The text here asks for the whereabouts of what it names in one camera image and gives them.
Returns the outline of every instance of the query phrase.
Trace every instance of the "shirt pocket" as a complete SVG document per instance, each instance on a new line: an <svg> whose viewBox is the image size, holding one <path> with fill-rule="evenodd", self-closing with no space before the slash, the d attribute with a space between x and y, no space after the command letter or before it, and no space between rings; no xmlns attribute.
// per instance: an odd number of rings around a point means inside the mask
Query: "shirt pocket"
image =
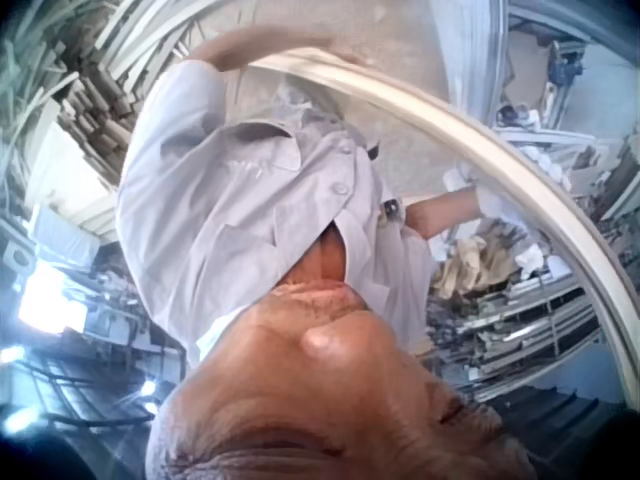
<svg viewBox="0 0 640 480"><path fill-rule="evenodd" d="M219 131L225 150L235 162L300 170L302 154L296 130L285 122L246 120Z"/></svg>

